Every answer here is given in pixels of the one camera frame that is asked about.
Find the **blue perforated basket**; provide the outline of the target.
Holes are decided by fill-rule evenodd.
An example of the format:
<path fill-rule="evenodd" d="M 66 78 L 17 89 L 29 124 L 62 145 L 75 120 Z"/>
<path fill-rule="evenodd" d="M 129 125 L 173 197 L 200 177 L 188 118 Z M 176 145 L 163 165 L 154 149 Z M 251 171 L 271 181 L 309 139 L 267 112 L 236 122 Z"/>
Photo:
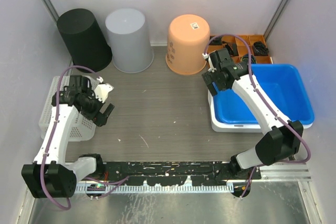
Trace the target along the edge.
<path fill-rule="evenodd" d="M 51 110 L 52 110 L 52 98 L 53 95 L 57 91 L 57 85 L 59 81 L 59 76 L 55 76 L 52 80 L 48 96 L 42 111 L 42 114 L 39 119 L 39 128 L 40 128 L 40 136 L 42 139 L 45 138 L 47 133 L 50 119 L 51 119 Z M 75 120 L 73 121 L 69 141 L 70 142 L 80 142 L 80 141 L 88 141 L 93 138 L 95 133 L 96 125 L 90 120 L 86 119 L 82 114 L 78 114 Z"/>

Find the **white plastic tub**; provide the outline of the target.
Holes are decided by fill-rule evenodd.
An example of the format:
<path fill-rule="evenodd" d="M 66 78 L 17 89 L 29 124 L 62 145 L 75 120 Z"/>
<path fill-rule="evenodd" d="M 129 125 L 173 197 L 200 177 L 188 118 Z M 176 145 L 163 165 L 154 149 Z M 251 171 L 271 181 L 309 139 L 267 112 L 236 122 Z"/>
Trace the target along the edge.
<path fill-rule="evenodd" d="M 305 129 L 314 120 L 314 112 L 306 92 L 286 95 L 281 88 L 264 87 L 273 103 L 292 121 L 299 120 Z M 207 93 L 212 129 L 225 133 L 261 133 L 257 120 L 246 104 L 233 91 L 220 92 L 215 97 Z"/>

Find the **orange bucket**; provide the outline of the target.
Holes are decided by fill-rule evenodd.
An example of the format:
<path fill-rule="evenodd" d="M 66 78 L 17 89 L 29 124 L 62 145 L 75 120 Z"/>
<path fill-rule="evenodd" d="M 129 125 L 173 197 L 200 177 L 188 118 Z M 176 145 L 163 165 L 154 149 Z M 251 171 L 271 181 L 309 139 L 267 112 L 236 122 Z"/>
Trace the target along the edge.
<path fill-rule="evenodd" d="M 180 75 L 199 73 L 206 66 L 203 52 L 209 37 L 209 25 L 202 17 L 185 14 L 173 19 L 167 37 L 167 66 Z"/>

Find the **grey bucket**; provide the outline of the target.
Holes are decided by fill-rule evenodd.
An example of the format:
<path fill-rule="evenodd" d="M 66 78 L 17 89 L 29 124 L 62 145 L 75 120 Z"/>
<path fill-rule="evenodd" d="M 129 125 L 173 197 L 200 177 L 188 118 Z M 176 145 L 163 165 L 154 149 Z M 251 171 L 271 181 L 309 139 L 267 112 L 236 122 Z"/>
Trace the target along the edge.
<path fill-rule="evenodd" d="M 114 66 L 125 73 L 147 69 L 154 59 L 145 15 L 133 8 L 111 12 L 105 20 Z"/>

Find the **black bucket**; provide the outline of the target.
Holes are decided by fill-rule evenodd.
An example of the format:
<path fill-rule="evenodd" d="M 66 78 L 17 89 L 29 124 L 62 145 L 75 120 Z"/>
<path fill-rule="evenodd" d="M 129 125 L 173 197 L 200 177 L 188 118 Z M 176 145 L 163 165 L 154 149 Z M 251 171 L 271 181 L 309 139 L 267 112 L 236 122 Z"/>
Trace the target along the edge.
<path fill-rule="evenodd" d="M 98 72 L 110 64 L 111 48 L 90 10 L 76 8 L 63 13 L 57 28 L 74 65 Z"/>

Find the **blue plastic tub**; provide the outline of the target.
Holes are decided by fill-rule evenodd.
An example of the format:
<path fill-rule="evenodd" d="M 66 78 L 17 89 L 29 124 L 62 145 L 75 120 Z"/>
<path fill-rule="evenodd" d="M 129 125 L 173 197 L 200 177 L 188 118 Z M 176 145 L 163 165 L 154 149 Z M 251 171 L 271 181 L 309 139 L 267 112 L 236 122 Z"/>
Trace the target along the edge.
<path fill-rule="evenodd" d="M 292 65 L 253 64 L 251 69 L 262 89 L 264 87 L 279 87 L 286 95 L 306 92 L 298 70 Z"/>

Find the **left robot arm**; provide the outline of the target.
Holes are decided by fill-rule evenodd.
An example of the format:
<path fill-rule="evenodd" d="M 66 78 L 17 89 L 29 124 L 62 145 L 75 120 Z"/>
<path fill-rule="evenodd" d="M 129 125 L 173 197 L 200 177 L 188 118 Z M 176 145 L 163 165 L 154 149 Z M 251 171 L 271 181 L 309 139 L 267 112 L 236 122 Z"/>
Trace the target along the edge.
<path fill-rule="evenodd" d="M 60 82 L 51 101 L 51 117 L 43 144 L 31 164 L 25 164 L 21 175 L 34 198 L 70 198 L 77 182 L 89 176 L 101 179 L 105 174 L 103 160 L 99 154 L 83 154 L 77 161 L 67 165 L 66 149 L 70 133 L 78 116 L 83 116 L 98 127 L 106 125 L 114 109 L 104 106 L 113 86 L 97 80 L 95 87 L 90 77 L 69 76 L 68 84 Z"/>

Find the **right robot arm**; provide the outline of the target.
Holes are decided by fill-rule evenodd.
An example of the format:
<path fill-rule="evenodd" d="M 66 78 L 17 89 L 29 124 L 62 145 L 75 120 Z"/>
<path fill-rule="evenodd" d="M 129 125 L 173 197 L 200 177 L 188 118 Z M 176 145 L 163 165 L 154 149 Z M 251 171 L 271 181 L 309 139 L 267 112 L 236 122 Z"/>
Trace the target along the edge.
<path fill-rule="evenodd" d="M 250 61 L 234 63 L 225 48 L 202 56 L 209 64 L 202 78 L 210 94 L 233 90 L 257 119 L 263 133 L 255 147 L 231 157 L 232 176 L 241 179 L 251 167 L 288 162 L 302 144 L 302 123 L 291 121 L 275 106 L 258 83 Z"/>

